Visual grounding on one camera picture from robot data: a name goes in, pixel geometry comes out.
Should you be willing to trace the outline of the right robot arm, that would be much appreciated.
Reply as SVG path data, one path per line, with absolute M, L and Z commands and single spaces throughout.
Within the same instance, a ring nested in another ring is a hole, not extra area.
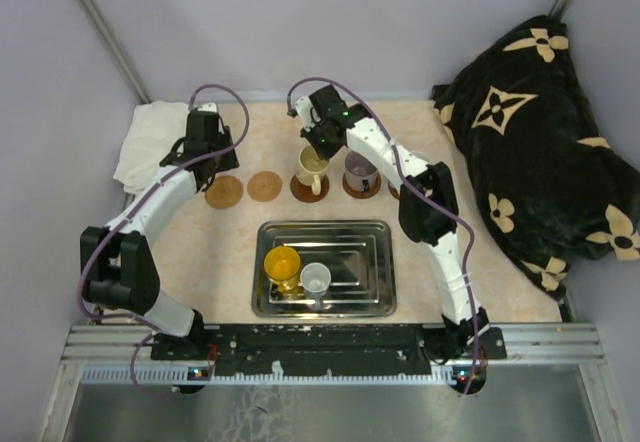
M 359 97 L 348 105 L 339 94 L 346 87 L 315 80 L 326 85 L 308 96 L 295 99 L 294 90 L 288 91 L 287 114 L 300 119 L 300 136 L 320 158 L 329 160 L 347 148 L 370 162 L 398 192 L 401 229 L 425 248 L 438 284 L 448 349 L 478 364 L 489 320 L 473 293 L 468 259 L 475 233 L 459 216 L 450 169 L 399 144 Z

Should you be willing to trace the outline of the cream mug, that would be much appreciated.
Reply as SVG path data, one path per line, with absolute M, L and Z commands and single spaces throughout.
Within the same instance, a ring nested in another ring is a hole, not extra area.
M 314 196 L 319 196 L 328 167 L 329 162 L 322 159 L 313 147 L 308 146 L 299 153 L 296 179 L 309 188 Z

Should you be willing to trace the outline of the purple glass mug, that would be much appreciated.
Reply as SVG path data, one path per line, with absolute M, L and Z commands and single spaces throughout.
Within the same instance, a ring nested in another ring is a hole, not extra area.
M 365 157 L 351 151 L 345 158 L 345 172 L 349 186 L 359 192 L 367 193 L 378 175 L 376 167 Z

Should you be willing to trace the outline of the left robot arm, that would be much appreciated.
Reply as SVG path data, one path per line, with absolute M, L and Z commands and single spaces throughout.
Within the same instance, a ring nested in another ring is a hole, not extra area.
M 194 359 L 206 351 L 201 313 L 162 290 L 151 248 L 189 199 L 207 190 L 217 174 L 238 168 L 235 147 L 216 104 L 190 108 L 184 137 L 133 206 L 81 234 L 80 306 L 102 308 L 105 318 L 132 316 L 174 355 Z

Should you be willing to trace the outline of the woven coaster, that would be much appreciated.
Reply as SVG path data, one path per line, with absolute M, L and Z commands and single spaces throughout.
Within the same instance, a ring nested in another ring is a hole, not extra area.
M 281 177 L 272 171 L 255 173 L 248 181 L 247 192 L 257 202 L 269 202 L 278 197 L 282 190 Z
M 205 191 L 205 201 L 215 209 L 228 209 L 241 200 L 243 193 L 243 184 L 238 178 L 234 176 L 217 176 Z

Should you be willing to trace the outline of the wooden coaster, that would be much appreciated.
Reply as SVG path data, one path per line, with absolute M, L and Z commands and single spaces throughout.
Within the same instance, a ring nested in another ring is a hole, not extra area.
M 392 195 L 396 200 L 399 200 L 399 199 L 400 199 L 400 194 L 399 194 L 398 190 L 397 190 L 397 189 L 396 189 L 396 188 L 395 188 L 391 183 L 388 183 L 388 189 L 389 189 L 390 194 L 391 194 L 391 195 Z
M 292 195 L 303 203 L 316 203 L 321 201 L 329 192 L 330 182 L 327 176 L 321 180 L 321 190 L 319 194 L 314 194 L 311 186 L 302 184 L 295 176 L 290 181 L 290 191 Z
M 380 190 L 381 188 L 381 184 L 382 184 L 382 180 L 381 180 L 381 176 L 377 175 L 376 179 L 373 183 L 373 186 L 369 189 L 369 191 L 367 193 L 364 192 L 359 192 L 356 191 L 354 189 L 352 189 L 349 184 L 347 183 L 346 180 L 346 176 L 342 177 L 342 187 L 344 189 L 344 191 L 351 197 L 355 198 L 355 199 L 359 199 L 359 200 L 365 200 L 365 199 L 370 199 L 372 197 L 374 197 Z

